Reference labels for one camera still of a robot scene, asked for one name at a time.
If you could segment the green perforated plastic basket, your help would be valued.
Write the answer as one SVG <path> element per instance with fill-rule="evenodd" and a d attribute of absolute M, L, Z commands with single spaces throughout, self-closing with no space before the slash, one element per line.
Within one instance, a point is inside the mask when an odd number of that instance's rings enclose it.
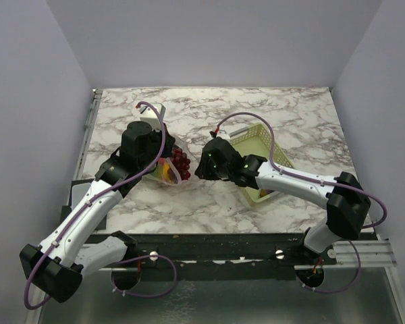
<path fill-rule="evenodd" d="M 265 157 L 267 159 L 269 158 L 271 149 L 271 135 L 265 125 L 253 124 L 232 132 L 229 135 L 231 138 L 231 145 L 242 156 L 253 154 Z M 295 168 L 293 163 L 288 159 L 288 156 L 285 154 L 284 150 L 278 144 L 275 144 L 273 161 L 286 167 L 293 169 Z M 281 192 L 274 191 L 274 193 L 272 193 L 270 196 L 260 198 L 260 190 L 253 188 L 241 188 L 240 190 L 251 207 L 282 195 Z"/>

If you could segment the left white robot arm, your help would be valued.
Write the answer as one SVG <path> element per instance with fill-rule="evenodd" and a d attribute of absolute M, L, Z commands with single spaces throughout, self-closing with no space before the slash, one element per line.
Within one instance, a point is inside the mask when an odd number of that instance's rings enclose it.
<path fill-rule="evenodd" d="M 146 258 L 135 239 L 121 231 L 90 248 L 83 245 L 104 216 L 152 172 L 158 160 L 170 156 L 175 141 L 162 121 L 157 127 L 145 121 L 127 126 L 121 145 L 100 166 L 76 208 L 41 243 L 27 244 L 21 250 L 26 308 L 36 308 L 28 300 L 31 286 L 42 290 L 46 300 L 63 303 L 76 293 L 86 276 L 107 265 L 125 267 Z"/>

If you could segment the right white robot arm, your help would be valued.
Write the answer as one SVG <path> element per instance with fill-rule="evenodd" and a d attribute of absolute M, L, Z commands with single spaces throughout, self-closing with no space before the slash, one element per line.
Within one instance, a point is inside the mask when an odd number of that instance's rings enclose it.
<path fill-rule="evenodd" d="M 298 172 L 258 155 L 242 156 L 220 137 L 204 146 L 195 175 L 202 180 L 223 180 L 243 188 L 282 192 L 324 209 L 326 216 L 305 231 L 296 248 L 298 259 L 305 264 L 313 263 L 328 246 L 341 239 L 358 239 L 371 206 L 351 173 L 332 177 Z"/>

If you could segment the yellow toy bell pepper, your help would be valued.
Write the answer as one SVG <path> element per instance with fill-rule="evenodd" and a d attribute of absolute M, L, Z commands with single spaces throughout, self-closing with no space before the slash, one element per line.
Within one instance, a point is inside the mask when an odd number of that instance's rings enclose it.
<path fill-rule="evenodd" d="M 161 175 L 162 175 L 163 181 L 168 184 L 178 184 L 179 183 L 180 178 L 177 177 L 176 173 L 171 168 L 171 166 L 168 162 L 164 162 L 164 164 L 162 166 Z"/>

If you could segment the dark purple toy eggplant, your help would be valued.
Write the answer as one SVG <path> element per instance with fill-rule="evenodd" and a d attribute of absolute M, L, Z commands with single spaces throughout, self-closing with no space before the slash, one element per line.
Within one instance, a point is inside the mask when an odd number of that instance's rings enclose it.
<path fill-rule="evenodd" d="M 265 197 L 265 196 L 270 196 L 272 193 L 274 193 L 273 190 L 260 190 L 259 192 L 259 197 Z"/>

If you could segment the clear zip top bag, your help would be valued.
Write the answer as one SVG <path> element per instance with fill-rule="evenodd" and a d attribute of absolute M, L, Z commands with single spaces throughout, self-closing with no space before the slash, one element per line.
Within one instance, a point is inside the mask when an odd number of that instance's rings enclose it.
<path fill-rule="evenodd" d="M 196 158 L 189 151 L 188 143 L 175 136 L 171 155 L 167 158 L 160 158 L 156 168 L 144 178 L 168 186 L 181 186 L 196 180 L 194 174 L 196 166 Z"/>

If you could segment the purple toy grapes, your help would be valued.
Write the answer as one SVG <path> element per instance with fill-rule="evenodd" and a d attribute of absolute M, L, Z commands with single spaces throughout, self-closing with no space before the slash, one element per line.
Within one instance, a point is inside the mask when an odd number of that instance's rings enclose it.
<path fill-rule="evenodd" d="M 190 178 L 190 160 L 187 154 L 181 148 L 173 148 L 172 159 L 181 180 L 188 180 Z"/>

